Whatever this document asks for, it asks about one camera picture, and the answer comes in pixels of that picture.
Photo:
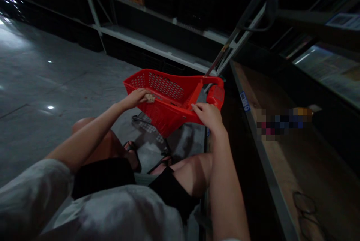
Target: label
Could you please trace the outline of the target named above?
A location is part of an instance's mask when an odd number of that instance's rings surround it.
[[[359,31],[360,15],[350,14],[350,13],[339,13],[335,15],[333,18],[331,18],[331,20],[327,22],[326,25],[331,27]]]
[[[241,102],[243,103],[245,112],[250,111],[250,105],[248,99],[246,98],[245,92],[240,93]]]

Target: shelf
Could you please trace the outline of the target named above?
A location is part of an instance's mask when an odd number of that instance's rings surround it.
[[[148,13],[150,15],[153,15],[155,17],[158,17],[158,18],[160,18],[160,19],[162,19],[164,21],[167,21],[167,22],[173,23],[175,25],[178,25],[178,26],[180,26],[182,28],[185,28],[185,29],[187,29],[189,31],[192,31],[192,32],[194,32],[196,34],[199,34],[199,35],[201,35],[201,36],[203,36],[205,38],[208,38],[208,39],[213,40],[215,42],[218,42],[220,44],[225,44],[226,41],[228,40],[228,37],[225,36],[225,35],[222,35],[222,34],[214,32],[214,31],[210,31],[210,30],[205,30],[205,31],[197,30],[197,29],[195,29],[195,28],[193,28],[191,26],[188,26],[188,25],[185,25],[185,24],[182,24],[182,23],[178,22],[177,18],[171,18],[171,17],[164,16],[164,15],[158,13],[158,12],[150,10],[150,9],[146,8],[145,6],[143,6],[143,5],[139,5],[139,4],[137,4],[135,2],[132,2],[130,0],[116,0],[116,1],[124,3],[124,4],[128,5],[128,6],[131,6],[133,8],[138,9],[138,10],[141,10],[141,11],[143,11],[145,13]],[[236,43],[232,43],[230,45],[231,48],[234,48],[235,46],[236,46]]]
[[[179,51],[174,47],[163,44],[157,40],[151,39],[124,27],[113,25],[97,28],[96,25],[93,25],[93,28],[98,29],[98,31],[103,34],[123,40],[202,73],[206,73],[211,66],[211,62],[209,61],[190,55],[186,52]],[[215,71],[213,70],[210,75],[215,76]]]

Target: white shirt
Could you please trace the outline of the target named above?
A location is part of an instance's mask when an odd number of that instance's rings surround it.
[[[73,201],[40,235],[71,194],[73,175],[41,160],[0,189],[1,240],[184,240],[181,216],[150,188],[127,185]]]

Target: foot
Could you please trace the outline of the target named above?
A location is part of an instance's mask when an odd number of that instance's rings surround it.
[[[139,166],[139,160],[136,156],[135,150],[132,149],[132,146],[134,146],[134,142],[129,141],[124,146],[125,148],[125,158],[127,158],[130,162],[131,169],[135,171]]]
[[[172,165],[172,161],[171,161],[171,156],[167,156],[165,158],[162,159],[162,161],[166,161],[167,160],[167,164],[166,162],[160,164],[158,167],[156,167],[150,174],[152,175],[159,175],[162,173],[162,171],[166,168],[166,166],[171,166]]]

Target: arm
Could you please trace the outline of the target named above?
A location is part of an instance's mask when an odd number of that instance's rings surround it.
[[[116,119],[145,102],[145,89],[132,92],[0,188],[0,240],[35,238],[72,190],[72,173],[90,156]]]
[[[216,106],[206,103],[197,103],[193,109],[211,131],[210,205],[214,240],[250,241],[243,195],[221,113]]]
[[[134,90],[125,99],[113,104],[95,120],[70,136],[45,159],[59,160],[75,173],[97,148],[119,116],[126,110],[145,102],[144,96],[148,93],[149,91],[144,88]]]

